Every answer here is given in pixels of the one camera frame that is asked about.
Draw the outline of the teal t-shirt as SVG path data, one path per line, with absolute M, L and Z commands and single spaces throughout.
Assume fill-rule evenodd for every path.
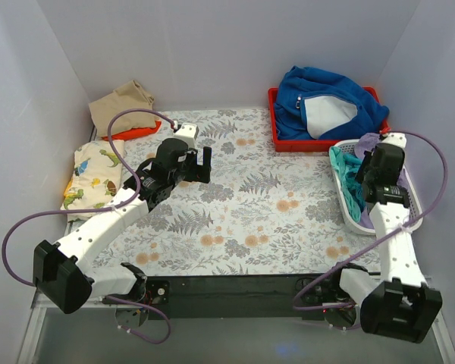
M 362 197 L 361 183 L 356 181 L 362 160 L 353 154 L 343 152 L 336 146 L 329 149 L 329 158 L 331 166 L 339 178 L 349 215 L 356 223 L 359 223 L 366 207 L 366 202 Z

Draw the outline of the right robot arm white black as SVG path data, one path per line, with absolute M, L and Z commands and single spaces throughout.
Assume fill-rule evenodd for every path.
M 410 198 L 397 184 L 404 157 L 402 147 L 379 143 L 365 153 L 356 176 L 375 235 L 381 241 L 380 280 L 374 281 L 368 272 L 348 264 L 328 282 L 328 292 L 336 301 L 353 299 L 360 307 L 365 333 L 421 343 L 443 299 L 421 273 L 411 231 L 405 225 L 410 219 Z

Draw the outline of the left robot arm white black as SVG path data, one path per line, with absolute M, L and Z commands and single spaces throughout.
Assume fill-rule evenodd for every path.
M 114 209 L 95 214 L 58 242 L 44 240 L 34 250 L 33 283 L 63 313 L 87 300 L 113 296 L 138 303 L 146 295 L 146 274 L 130 263 L 93 268 L 93 261 L 126 228 L 146 217 L 181 182 L 209 183 L 212 150 L 168 138 L 154 158 L 139 165 L 111 201 Z

